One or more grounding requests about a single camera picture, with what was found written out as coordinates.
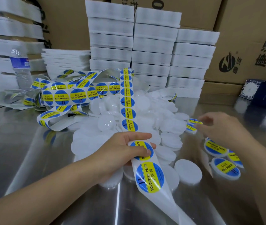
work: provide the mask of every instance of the bottle label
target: bottle label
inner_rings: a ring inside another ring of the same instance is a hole
[[[16,69],[29,69],[30,68],[30,64],[29,64],[29,59],[28,58],[10,58],[11,60],[11,64],[13,68]]]

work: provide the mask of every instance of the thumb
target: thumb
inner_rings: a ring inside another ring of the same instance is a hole
[[[203,124],[195,124],[194,127],[200,131],[201,133],[208,136],[208,133],[211,131],[211,126],[203,125]]]
[[[151,155],[151,151],[143,146],[128,146],[128,147],[130,150],[131,158],[136,156],[147,157]]]

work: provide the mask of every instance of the metal table surface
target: metal table surface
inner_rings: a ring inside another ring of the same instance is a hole
[[[236,116],[253,136],[266,146],[266,109],[248,106],[247,100],[228,95],[204,94],[200,99],[177,98],[179,112],[191,117],[209,111]],[[0,108],[0,197],[29,185],[73,162],[71,131],[50,131],[39,126],[34,109]],[[211,172],[203,153],[204,137],[182,136],[177,159],[189,159],[201,168],[203,178],[196,186],[179,184],[173,193],[176,203],[197,225],[262,224],[247,174],[227,181]],[[89,189],[52,224],[175,224],[125,176],[114,188],[98,185]]]

